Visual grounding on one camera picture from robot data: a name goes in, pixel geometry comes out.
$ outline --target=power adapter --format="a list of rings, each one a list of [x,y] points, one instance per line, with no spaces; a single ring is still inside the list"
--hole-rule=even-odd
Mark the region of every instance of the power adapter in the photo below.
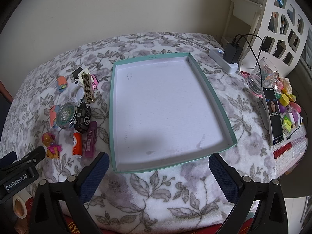
[[[225,47],[223,59],[229,64],[237,63],[242,51],[239,45],[229,42]]]

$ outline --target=screw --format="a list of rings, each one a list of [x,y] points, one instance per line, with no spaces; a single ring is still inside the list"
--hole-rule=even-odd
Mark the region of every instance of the screw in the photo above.
[[[252,179],[249,176],[244,176],[243,181],[250,182]]]
[[[67,178],[67,180],[68,180],[69,182],[73,182],[75,179],[76,179],[76,176],[74,176],[74,175],[71,175],[71,176],[69,176],[69,177]]]
[[[46,180],[45,180],[45,179],[42,179],[42,180],[39,182],[39,185],[43,186],[45,183],[46,183]]]
[[[277,179],[273,179],[273,180],[272,180],[272,183],[273,183],[274,185],[278,185],[280,182],[279,182]]]

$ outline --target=metal lid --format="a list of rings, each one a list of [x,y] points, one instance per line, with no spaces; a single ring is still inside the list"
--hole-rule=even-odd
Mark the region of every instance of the metal lid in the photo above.
[[[57,112],[56,123],[62,129],[70,129],[74,125],[77,114],[75,103],[67,102]]]

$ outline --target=phone screen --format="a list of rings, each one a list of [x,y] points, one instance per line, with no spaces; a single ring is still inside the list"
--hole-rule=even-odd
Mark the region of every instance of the phone screen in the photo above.
[[[269,110],[274,145],[283,141],[283,128],[280,119],[280,109],[277,103],[274,89],[263,88],[264,97]]]

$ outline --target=white tray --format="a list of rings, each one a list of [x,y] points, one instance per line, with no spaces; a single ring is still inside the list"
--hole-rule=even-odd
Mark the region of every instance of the white tray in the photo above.
[[[236,143],[216,93],[191,54],[114,63],[110,151],[115,172],[171,167]]]

